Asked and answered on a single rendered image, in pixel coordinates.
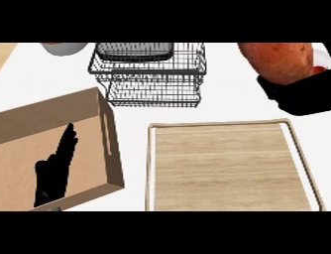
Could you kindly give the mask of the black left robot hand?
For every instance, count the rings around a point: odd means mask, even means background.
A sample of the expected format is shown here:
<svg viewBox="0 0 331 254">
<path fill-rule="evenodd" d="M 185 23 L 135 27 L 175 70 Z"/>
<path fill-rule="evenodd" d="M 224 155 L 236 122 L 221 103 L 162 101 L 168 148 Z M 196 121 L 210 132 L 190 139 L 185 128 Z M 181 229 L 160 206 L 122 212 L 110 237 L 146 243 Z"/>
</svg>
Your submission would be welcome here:
<svg viewBox="0 0 331 254">
<path fill-rule="evenodd" d="M 78 143 L 78 131 L 75 129 L 75 124 L 70 123 L 61 137 L 57 152 L 50 156 L 48 160 L 42 160 L 36 163 L 38 186 L 35 207 L 66 197 L 70 166 Z"/>
</svg>

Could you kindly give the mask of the orange-brown sweet potato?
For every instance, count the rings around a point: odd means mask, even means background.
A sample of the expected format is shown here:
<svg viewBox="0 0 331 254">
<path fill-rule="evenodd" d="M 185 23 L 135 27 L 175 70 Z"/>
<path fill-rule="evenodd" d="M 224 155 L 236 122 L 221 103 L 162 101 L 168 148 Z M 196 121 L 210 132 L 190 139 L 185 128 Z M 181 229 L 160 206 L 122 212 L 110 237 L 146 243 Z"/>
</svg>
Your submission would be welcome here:
<svg viewBox="0 0 331 254">
<path fill-rule="evenodd" d="M 258 74 L 272 83 L 289 85 L 327 70 L 314 64 L 311 43 L 240 43 Z"/>
</svg>

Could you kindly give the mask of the grey pot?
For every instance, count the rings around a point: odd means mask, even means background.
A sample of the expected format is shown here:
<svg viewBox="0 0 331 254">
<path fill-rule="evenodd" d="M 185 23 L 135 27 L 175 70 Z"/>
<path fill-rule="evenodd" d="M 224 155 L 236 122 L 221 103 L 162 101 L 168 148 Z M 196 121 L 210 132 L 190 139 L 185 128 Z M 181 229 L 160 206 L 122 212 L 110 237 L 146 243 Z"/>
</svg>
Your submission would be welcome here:
<svg viewBox="0 0 331 254">
<path fill-rule="evenodd" d="M 86 47 L 86 43 L 42 43 L 47 51 L 58 57 L 72 56 Z"/>
</svg>

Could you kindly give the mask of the brown wooden crate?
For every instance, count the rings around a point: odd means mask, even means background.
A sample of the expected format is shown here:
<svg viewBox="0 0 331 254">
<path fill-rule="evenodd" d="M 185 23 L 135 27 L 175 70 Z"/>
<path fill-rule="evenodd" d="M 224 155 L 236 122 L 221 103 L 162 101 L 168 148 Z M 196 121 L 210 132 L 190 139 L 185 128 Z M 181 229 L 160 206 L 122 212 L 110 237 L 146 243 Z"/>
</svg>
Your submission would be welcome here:
<svg viewBox="0 0 331 254">
<path fill-rule="evenodd" d="M 36 163 L 69 126 L 79 143 L 66 197 L 36 207 Z M 94 87 L 0 112 L 0 210 L 69 209 L 125 188 L 113 110 Z"/>
</svg>

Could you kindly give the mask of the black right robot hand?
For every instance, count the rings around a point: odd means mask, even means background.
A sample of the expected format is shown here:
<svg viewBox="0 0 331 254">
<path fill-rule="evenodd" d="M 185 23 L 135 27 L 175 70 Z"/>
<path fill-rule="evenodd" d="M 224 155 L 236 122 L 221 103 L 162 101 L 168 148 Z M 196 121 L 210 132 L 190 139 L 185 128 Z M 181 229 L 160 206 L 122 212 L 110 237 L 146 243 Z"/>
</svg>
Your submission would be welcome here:
<svg viewBox="0 0 331 254">
<path fill-rule="evenodd" d="M 258 82 L 278 107 L 293 115 L 308 115 L 331 110 L 331 69 L 289 85 L 275 84 L 262 76 Z"/>
</svg>

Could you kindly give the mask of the pale wooden tray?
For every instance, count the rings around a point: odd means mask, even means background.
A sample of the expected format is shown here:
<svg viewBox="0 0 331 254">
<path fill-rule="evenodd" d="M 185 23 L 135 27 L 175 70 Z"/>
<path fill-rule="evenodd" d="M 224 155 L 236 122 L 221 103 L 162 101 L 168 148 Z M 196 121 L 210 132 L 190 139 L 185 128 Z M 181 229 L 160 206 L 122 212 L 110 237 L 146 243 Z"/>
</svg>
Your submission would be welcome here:
<svg viewBox="0 0 331 254">
<path fill-rule="evenodd" d="M 146 209 L 323 211 L 292 122 L 153 124 Z"/>
</svg>

